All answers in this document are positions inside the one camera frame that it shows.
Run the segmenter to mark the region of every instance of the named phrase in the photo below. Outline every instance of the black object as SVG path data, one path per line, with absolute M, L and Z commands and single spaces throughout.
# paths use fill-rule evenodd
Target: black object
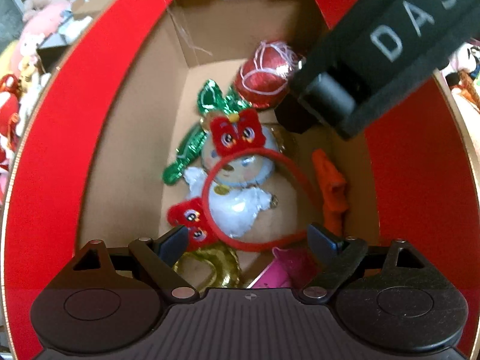
M 478 30 L 480 0 L 359 0 L 310 52 L 291 93 L 316 119 L 351 138 Z M 275 113 L 286 115 L 287 105 Z
M 310 249 L 327 265 L 303 290 L 208 289 L 200 298 L 169 267 L 185 229 L 125 248 L 88 243 L 32 306 L 45 347 L 37 360 L 464 359 L 454 345 L 467 303 L 408 242 L 368 247 L 313 224 Z M 371 269 L 381 271 L 365 276 Z

